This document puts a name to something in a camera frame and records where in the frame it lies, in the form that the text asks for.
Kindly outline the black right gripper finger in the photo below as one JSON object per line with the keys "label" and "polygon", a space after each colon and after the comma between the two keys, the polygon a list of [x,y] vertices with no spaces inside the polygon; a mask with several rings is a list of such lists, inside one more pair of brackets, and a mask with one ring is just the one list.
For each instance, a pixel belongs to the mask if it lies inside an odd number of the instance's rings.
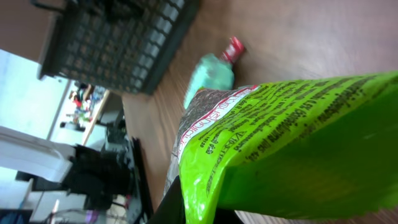
{"label": "black right gripper finger", "polygon": [[[184,224],[186,223],[185,208],[181,190],[180,177],[176,176],[156,212],[147,224]],[[234,210],[218,208],[213,224],[243,224]]]}

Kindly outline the teal snack packet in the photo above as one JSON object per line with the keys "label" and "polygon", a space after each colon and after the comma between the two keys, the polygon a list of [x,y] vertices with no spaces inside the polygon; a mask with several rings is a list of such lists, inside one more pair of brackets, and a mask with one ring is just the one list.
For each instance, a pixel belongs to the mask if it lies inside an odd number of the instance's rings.
{"label": "teal snack packet", "polygon": [[199,89],[231,90],[234,84],[233,64],[216,57],[214,54],[203,56],[197,63],[183,101],[188,108]]}

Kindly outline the green snack bag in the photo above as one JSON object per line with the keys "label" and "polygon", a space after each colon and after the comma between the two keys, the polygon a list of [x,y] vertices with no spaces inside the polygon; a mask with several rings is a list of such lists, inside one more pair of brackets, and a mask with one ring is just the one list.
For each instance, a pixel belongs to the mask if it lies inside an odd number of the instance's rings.
{"label": "green snack bag", "polygon": [[187,223],[222,209],[338,220],[397,208],[397,72],[199,89],[170,177]]}

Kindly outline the red coffee stick sachet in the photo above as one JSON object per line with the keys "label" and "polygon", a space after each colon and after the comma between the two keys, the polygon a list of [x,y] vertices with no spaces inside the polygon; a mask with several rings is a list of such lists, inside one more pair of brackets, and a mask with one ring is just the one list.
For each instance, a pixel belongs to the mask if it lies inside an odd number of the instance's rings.
{"label": "red coffee stick sachet", "polygon": [[224,62],[234,64],[244,51],[245,47],[243,43],[237,37],[232,36],[227,48],[221,53],[220,59]]}

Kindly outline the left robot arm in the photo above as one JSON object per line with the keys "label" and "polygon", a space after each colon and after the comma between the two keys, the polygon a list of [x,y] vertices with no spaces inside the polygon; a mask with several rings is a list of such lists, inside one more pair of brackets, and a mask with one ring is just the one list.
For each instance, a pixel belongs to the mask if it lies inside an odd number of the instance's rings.
{"label": "left robot arm", "polygon": [[134,170],[117,152],[99,152],[1,128],[1,166],[34,178],[38,191],[82,194],[85,210],[107,210],[137,189]]}

